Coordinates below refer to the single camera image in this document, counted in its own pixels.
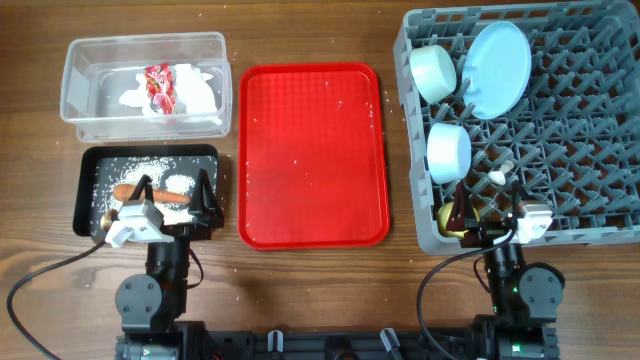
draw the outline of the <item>red plastic tray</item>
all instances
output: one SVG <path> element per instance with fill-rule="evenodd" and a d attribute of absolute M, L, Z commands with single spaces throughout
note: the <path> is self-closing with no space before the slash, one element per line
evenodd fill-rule
<path fill-rule="evenodd" d="M 266 65 L 240 83 L 238 232 L 259 250 L 373 245 L 389 231 L 378 77 Z"/>

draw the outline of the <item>gray dish rack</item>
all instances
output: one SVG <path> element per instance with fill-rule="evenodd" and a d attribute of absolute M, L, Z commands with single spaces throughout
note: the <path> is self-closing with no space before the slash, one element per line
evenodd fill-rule
<path fill-rule="evenodd" d="M 460 84 L 466 54 L 482 29 L 511 21 L 528 37 L 532 71 L 522 99 L 493 120 L 471 116 Z M 418 242 L 433 255 L 461 253 L 442 236 L 435 214 L 453 200 L 455 183 L 432 183 L 426 139 L 437 122 L 461 125 L 473 148 L 466 178 L 483 219 L 500 219 L 519 179 L 554 210 L 543 244 L 640 241 L 640 20 L 623 0 L 409 11 L 393 46 L 398 93 L 409 132 Z M 456 91 L 437 104 L 422 99 L 409 69 L 411 50 L 443 46 L 458 71 Z M 504 160 L 515 168 L 504 187 L 487 172 Z"/>

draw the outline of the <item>white mug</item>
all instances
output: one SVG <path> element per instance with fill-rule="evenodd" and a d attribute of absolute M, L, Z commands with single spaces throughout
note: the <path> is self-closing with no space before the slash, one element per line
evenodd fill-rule
<path fill-rule="evenodd" d="M 440 45 L 411 51 L 409 67 L 418 92 L 429 104 L 437 103 L 456 89 L 456 69 Z"/>
<path fill-rule="evenodd" d="M 463 179 L 471 166 L 471 140 L 462 126 L 437 123 L 427 141 L 427 164 L 436 184 Z"/>

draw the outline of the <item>table surface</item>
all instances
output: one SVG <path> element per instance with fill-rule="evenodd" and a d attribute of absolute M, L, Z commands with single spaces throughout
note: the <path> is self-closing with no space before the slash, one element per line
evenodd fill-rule
<path fill-rule="evenodd" d="M 415 233 L 409 189 L 409 146 L 399 105 L 392 45 L 402 16 L 436 1 L 215 1 L 169 6 L 56 6 L 0 8 L 0 297 L 28 272 L 91 246 L 71 229 L 80 160 L 88 145 L 60 119 L 62 68 L 69 43 L 112 35 L 220 31 L 227 41 L 234 88 L 250 66 L 269 63 L 363 61 L 380 77 L 389 166 L 392 229 L 371 248 L 257 252 L 236 233 L 237 122 L 222 139 L 204 140 L 229 154 L 219 179 L 225 228 L 193 244 L 205 281 L 189 292 L 182 317 L 211 330 L 300 332 L 417 330 L 417 288 L 444 260 L 424 254 Z M 449 1 L 447 6 L 483 0 Z M 106 0 L 97 1 L 106 4 Z M 9 5 L 20 1 L 8 0 Z M 563 359 L 625 359 L 640 353 L 640 245 L 527 249 L 567 279 L 556 324 Z M 15 298 L 24 325 L 65 359 L 113 358 L 121 334 L 114 305 L 122 280 L 144 272 L 142 246 L 103 248 L 90 258 L 43 275 Z M 191 267 L 190 280 L 197 279 Z M 489 296 L 472 262 L 436 276 L 424 300 L 427 323 L 464 326 L 490 313 Z M 41 358 L 0 313 L 4 359 Z"/>

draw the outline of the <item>light blue plate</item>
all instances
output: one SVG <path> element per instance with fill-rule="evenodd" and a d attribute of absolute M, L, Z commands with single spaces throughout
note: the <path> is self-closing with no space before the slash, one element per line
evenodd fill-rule
<path fill-rule="evenodd" d="M 531 73 L 531 48 L 526 36 L 508 21 L 495 22 L 471 44 L 462 82 L 471 79 L 464 103 L 471 114 L 493 119 L 509 111 L 522 97 Z"/>

